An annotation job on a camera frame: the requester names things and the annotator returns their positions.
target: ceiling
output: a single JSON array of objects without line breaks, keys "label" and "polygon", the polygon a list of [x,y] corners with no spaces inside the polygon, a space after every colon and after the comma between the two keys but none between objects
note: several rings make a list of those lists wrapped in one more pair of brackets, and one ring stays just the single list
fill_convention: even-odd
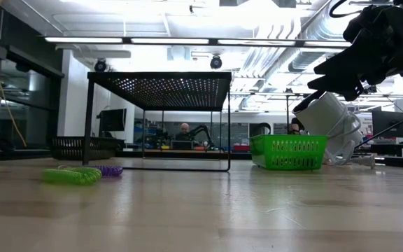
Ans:
[{"label": "ceiling", "polygon": [[[352,17],[331,20],[327,14],[331,6],[318,11],[327,0],[298,2],[310,4],[279,8],[272,0],[237,0],[238,6],[230,7],[223,6],[225,2],[221,0],[10,0],[4,1],[3,7],[44,36],[342,39],[341,33]],[[347,9],[338,12],[348,12],[362,6],[340,8]],[[317,11],[318,17],[306,25]],[[233,71],[236,77],[232,91],[282,92],[291,88],[301,93],[312,92],[306,84],[318,77],[313,74],[314,66],[339,52],[209,46],[174,50],[167,45],[73,45],[68,48],[91,68],[97,58],[106,57],[116,71],[212,71],[209,66],[212,55],[220,55],[223,62],[220,71]],[[378,86],[379,91],[398,90],[395,83],[400,80],[387,80]],[[291,110],[299,100],[290,103]],[[368,99],[355,103],[362,107],[374,106]],[[233,96],[233,109],[240,111],[284,111],[285,105],[285,101],[271,96]]]}]

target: black metal shelf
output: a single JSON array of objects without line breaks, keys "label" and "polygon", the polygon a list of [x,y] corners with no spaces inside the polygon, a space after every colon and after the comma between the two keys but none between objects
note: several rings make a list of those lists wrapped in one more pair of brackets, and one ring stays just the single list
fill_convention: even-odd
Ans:
[{"label": "black metal shelf", "polygon": [[108,72],[88,79],[144,111],[222,111],[229,72]]}]

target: purple coiled cord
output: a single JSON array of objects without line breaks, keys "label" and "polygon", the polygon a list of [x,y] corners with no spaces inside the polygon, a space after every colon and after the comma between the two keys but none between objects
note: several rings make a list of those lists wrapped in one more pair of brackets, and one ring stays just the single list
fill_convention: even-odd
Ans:
[{"label": "purple coiled cord", "polygon": [[102,172],[102,176],[119,176],[124,171],[120,166],[115,165],[95,165],[94,168]]}]

